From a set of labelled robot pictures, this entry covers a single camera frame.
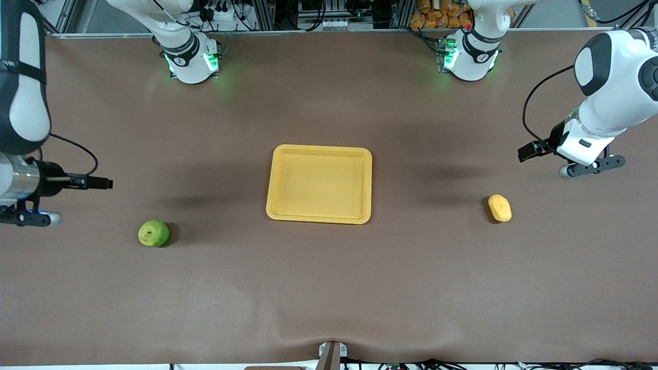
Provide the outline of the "bag of orange snacks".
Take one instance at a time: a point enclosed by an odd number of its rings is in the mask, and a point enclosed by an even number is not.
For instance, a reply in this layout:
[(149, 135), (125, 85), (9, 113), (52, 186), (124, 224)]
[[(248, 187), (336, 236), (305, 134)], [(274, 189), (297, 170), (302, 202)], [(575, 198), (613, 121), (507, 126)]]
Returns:
[(414, 0), (411, 29), (470, 28), (474, 10), (465, 0)]

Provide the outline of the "green apple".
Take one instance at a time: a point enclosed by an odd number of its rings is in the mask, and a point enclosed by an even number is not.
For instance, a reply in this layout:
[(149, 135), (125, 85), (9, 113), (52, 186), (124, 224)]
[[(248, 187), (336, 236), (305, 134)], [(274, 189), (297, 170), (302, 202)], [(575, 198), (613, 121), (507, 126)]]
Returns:
[(157, 220), (149, 220), (143, 223), (138, 230), (139, 241), (148, 247), (162, 247), (167, 243), (169, 237), (169, 227)]

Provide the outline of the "aluminium frame post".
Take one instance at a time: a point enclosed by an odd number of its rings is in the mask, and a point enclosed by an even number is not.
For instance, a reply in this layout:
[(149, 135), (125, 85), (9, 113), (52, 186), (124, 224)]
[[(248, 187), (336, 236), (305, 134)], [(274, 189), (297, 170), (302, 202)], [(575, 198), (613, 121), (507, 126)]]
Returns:
[(257, 18), (258, 29), (273, 31), (276, 23), (277, 0), (251, 0), (251, 2)]
[(415, 12), (415, 0), (392, 0), (392, 17), (389, 28), (409, 27), (411, 17)]

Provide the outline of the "white power strip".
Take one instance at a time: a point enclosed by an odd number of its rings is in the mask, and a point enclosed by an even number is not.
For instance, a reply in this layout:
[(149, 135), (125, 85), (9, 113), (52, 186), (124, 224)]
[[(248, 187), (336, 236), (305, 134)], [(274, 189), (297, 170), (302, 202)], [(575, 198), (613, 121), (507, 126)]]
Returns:
[(208, 23), (214, 21), (224, 23), (239, 21), (235, 9), (232, 6), (229, 7), (227, 2), (207, 3), (200, 7), (199, 18)]

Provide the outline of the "aluminium diagonal frame profile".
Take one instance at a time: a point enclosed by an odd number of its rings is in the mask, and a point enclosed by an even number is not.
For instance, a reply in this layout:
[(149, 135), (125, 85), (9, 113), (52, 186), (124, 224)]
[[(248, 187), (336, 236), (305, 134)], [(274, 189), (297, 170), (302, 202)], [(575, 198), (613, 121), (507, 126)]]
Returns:
[(33, 0), (49, 34), (65, 33), (79, 0)]

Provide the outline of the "yellow potato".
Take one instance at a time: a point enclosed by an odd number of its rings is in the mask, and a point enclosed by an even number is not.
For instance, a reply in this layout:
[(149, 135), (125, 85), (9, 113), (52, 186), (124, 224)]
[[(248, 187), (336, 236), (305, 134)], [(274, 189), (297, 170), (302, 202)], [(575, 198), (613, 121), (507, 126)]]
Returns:
[(493, 194), (487, 199), (489, 210), (494, 220), (507, 223), (512, 220), (513, 214), (507, 198), (500, 194)]

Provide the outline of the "yellow plastic tray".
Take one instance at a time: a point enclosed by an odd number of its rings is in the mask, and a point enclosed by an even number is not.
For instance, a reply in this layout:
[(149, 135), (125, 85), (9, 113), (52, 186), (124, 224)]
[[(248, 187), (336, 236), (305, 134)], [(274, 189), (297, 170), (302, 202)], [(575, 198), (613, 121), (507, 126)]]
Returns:
[(366, 224), (372, 168), (365, 148), (282, 144), (273, 151), (266, 214), (273, 220)]

